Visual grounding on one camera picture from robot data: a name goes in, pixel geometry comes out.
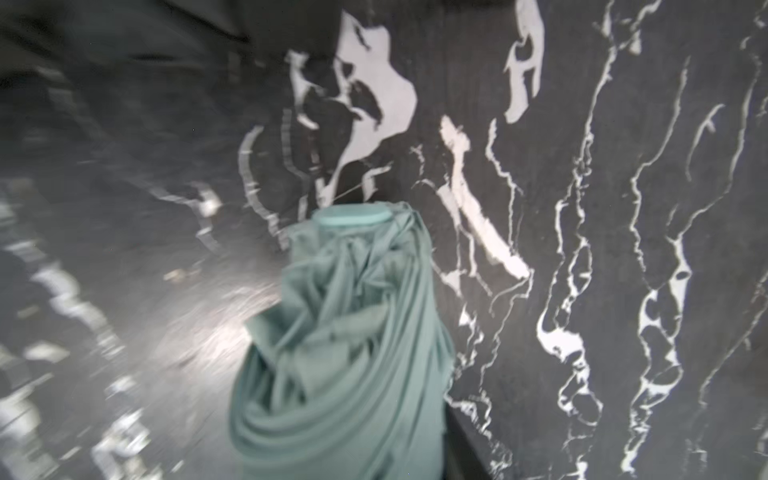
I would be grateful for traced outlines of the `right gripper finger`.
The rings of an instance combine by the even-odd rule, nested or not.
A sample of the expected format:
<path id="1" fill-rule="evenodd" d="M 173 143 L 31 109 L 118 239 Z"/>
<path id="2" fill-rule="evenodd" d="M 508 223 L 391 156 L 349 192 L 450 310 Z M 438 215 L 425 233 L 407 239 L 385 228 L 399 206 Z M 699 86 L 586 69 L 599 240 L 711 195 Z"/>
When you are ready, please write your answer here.
<path id="1" fill-rule="evenodd" d="M 445 480 L 491 480 L 453 410 L 445 406 L 443 435 Z"/>

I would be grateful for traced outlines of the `mint green umbrella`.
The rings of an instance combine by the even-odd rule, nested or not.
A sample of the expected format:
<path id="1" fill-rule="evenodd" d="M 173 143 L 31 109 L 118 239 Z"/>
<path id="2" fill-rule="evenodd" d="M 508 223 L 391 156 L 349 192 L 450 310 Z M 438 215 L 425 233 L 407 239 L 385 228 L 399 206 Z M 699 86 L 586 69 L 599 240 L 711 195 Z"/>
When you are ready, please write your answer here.
<path id="1" fill-rule="evenodd" d="M 422 218 L 335 205 L 288 237 L 279 301 L 248 320 L 231 395 L 243 477 L 441 478 L 455 351 Z"/>

